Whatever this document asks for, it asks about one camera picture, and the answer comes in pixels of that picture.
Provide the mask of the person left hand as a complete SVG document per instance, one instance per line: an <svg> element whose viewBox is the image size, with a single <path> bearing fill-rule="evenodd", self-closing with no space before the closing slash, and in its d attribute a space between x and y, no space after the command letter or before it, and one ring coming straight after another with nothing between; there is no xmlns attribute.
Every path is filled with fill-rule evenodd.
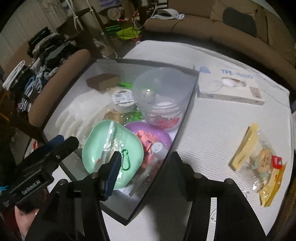
<svg viewBox="0 0 296 241"><path fill-rule="evenodd" d="M39 212L39 209L34 209L31 212L25 213L20 209L18 209L17 206L15 206L16 223L18 225L20 234L22 236L22 240L25 240L26 235L30 229L30 226L34 221L38 212Z"/></svg>

